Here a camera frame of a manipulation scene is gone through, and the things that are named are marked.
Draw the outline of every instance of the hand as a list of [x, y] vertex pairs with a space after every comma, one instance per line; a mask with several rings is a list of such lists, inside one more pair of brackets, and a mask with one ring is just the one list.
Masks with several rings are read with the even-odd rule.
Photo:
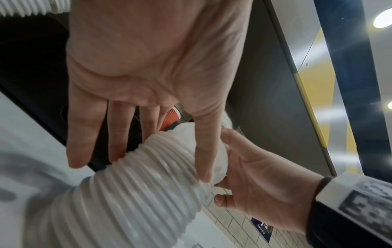
[[322, 176], [223, 129], [229, 155], [227, 176], [216, 186], [233, 195], [216, 195], [215, 204], [239, 210], [269, 225], [306, 233], [307, 218]]
[[73, 1], [67, 44], [69, 165], [89, 162], [106, 111], [113, 162], [126, 152], [135, 106], [140, 106], [144, 141], [180, 101], [196, 124], [196, 171], [209, 182], [251, 4]]

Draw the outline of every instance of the round light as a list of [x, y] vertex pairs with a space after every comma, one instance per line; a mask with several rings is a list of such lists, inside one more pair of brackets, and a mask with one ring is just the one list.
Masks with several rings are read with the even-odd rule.
[[378, 29], [392, 25], [392, 8], [383, 11], [373, 22], [373, 26]]

